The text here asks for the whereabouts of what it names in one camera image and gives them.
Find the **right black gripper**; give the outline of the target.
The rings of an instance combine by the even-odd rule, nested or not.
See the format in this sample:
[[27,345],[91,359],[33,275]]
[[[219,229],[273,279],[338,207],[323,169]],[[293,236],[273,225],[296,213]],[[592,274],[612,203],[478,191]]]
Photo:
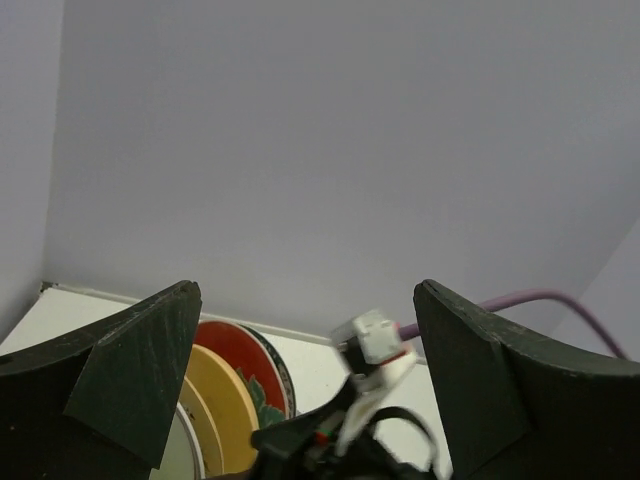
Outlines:
[[[325,404],[307,413],[257,430],[251,446],[257,450],[256,479],[437,479],[437,447],[428,427],[411,411],[384,407],[369,421],[342,457],[335,452],[338,432],[356,399],[347,377],[340,390]],[[423,469],[399,461],[375,437],[385,420],[402,420],[424,435],[432,455]]]

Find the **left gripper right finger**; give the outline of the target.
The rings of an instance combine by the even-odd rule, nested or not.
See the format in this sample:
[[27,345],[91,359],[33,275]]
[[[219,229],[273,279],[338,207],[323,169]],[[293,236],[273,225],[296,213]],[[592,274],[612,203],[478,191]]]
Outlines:
[[414,306],[458,479],[635,479],[639,366],[490,313],[433,280]]

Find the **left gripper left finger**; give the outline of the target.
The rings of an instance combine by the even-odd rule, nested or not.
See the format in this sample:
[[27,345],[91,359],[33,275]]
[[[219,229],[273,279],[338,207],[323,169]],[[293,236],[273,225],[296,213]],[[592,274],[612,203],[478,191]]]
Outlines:
[[160,466],[201,312],[197,283],[1,358],[4,479],[146,479]]

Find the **yellow plate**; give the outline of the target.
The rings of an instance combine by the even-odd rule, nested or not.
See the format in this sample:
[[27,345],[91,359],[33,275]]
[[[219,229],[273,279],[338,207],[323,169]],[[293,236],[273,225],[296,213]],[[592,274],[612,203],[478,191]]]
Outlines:
[[201,345],[192,347],[186,377],[203,398],[215,423],[225,470],[248,470],[256,457],[251,435],[259,422],[244,382],[222,357]]

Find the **green rim lettered plate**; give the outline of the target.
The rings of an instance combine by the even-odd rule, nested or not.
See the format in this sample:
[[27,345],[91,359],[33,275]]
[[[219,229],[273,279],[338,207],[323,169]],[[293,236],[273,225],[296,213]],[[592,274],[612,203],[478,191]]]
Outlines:
[[258,331],[242,326],[247,338],[260,350],[252,361],[251,393],[259,394],[256,406],[262,427],[290,419],[297,413],[296,394],[286,363],[275,346]]

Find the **red teal flower plate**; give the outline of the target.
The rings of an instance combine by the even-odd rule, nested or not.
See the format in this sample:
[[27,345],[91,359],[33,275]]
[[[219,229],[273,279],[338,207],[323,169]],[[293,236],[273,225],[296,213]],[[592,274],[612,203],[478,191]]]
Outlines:
[[194,342],[222,357],[245,384],[261,428],[286,419],[285,392],[264,346],[240,325],[222,321],[199,324]]

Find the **green red striped plate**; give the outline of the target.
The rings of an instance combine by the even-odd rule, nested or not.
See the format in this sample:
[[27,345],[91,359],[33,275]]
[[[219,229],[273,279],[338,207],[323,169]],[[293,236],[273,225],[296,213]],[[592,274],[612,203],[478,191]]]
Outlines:
[[169,431],[161,465],[152,469],[150,480],[196,480],[204,476],[199,443],[182,405],[176,411]]

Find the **beige patterned plate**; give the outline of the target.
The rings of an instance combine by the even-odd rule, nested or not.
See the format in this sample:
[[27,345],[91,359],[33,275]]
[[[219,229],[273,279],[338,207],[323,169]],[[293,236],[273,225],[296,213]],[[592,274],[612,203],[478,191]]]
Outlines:
[[187,377],[184,378],[179,401],[197,437],[205,476],[223,474],[224,458],[217,427],[205,401]]

